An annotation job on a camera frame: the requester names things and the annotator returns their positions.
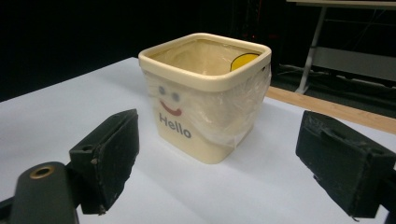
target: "container rim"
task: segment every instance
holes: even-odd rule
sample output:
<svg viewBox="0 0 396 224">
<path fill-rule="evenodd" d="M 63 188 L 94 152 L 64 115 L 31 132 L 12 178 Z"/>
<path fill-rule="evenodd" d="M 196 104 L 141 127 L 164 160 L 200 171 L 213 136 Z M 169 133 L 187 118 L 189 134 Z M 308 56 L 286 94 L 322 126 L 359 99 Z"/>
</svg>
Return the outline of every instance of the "container rim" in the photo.
<svg viewBox="0 0 396 224">
<path fill-rule="evenodd" d="M 231 45 L 238 48 L 250 49 L 259 52 L 260 55 L 238 69 L 216 76 L 206 76 L 194 73 L 150 58 L 152 55 L 157 53 L 200 39 Z M 245 81 L 249 77 L 252 77 L 265 66 L 269 65 L 271 62 L 271 54 L 271 49 L 264 45 L 220 35 L 196 33 L 165 42 L 149 49 L 144 49 L 140 51 L 138 60 L 142 70 L 150 72 L 156 76 L 202 91 L 226 91 L 238 83 Z"/>
</svg>

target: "wooden board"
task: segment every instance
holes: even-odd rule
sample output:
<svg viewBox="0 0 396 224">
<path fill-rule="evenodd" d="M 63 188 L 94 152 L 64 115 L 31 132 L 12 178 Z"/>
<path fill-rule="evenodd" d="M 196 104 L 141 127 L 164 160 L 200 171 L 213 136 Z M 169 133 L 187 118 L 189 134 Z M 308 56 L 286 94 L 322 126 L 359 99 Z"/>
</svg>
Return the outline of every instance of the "wooden board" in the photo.
<svg viewBox="0 0 396 224">
<path fill-rule="evenodd" d="M 270 87 L 266 96 L 334 118 L 345 119 L 387 133 L 396 134 L 396 119 L 393 118 L 331 103 L 292 91 L 284 91 L 275 87 Z"/>
</svg>

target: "yellow object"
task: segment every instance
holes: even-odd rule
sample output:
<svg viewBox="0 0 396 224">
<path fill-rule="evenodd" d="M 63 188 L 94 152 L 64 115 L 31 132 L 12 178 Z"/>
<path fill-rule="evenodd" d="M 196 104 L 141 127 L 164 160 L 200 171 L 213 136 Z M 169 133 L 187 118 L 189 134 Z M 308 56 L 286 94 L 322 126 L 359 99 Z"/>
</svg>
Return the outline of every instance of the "yellow object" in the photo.
<svg viewBox="0 0 396 224">
<path fill-rule="evenodd" d="M 259 56 L 230 71 L 232 61 L 247 54 Z M 160 137 L 198 161 L 224 160 L 253 127 L 270 85 L 270 63 L 264 45 L 210 34 L 142 50 L 139 65 Z"/>
<path fill-rule="evenodd" d="M 253 53 L 242 54 L 241 56 L 239 56 L 233 60 L 233 62 L 231 63 L 230 71 L 233 71 L 233 70 L 249 63 L 250 61 L 253 61 L 253 59 L 255 59 L 257 57 L 259 57 L 258 54 L 253 54 Z"/>
</svg>

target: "drawn smile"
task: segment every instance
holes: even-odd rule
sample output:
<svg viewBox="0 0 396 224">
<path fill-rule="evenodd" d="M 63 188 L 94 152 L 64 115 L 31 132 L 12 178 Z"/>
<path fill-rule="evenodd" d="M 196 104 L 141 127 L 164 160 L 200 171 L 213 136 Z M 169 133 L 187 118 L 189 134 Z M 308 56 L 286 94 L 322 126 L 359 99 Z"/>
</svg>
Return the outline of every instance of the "drawn smile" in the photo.
<svg viewBox="0 0 396 224">
<path fill-rule="evenodd" d="M 181 115 L 181 110 L 179 108 L 177 110 L 173 110 L 173 109 L 169 108 L 163 101 L 160 101 L 160 103 L 163 106 L 163 108 L 169 112 L 169 114 L 171 114 L 173 116 Z"/>
</svg>

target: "table leg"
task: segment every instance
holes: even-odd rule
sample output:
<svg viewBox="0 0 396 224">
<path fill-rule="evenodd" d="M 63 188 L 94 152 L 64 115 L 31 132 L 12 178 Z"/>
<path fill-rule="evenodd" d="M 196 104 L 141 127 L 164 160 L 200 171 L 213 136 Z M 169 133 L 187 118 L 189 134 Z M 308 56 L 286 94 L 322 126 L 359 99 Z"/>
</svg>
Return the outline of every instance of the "table leg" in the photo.
<svg viewBox="0 0 396 224">
<path fill-rule="evenodd" d="M 300 94 L 304 94 L 306 90 L 308 90 L 308 86 L 306 85 L 306 81 L 308 80 L 309 71 L 311 70 L 312 62 L 315 57 L 315 50 L 317 47 L 318 39 L 320 36 L 320 31 L 324 22 L 324 18 L 326 16 L 326 7 L 322 7 L 319 15 L 319 20 L 317 24 L 317 28 L 315 30 L 314 38 L 312 39 L 311 47 L 309 48 L 308 56 L 305 61 L 305 67 L 303 71 L 303 76 L 300 81 L 299 88 L 295 91 Z"/>
</svg>

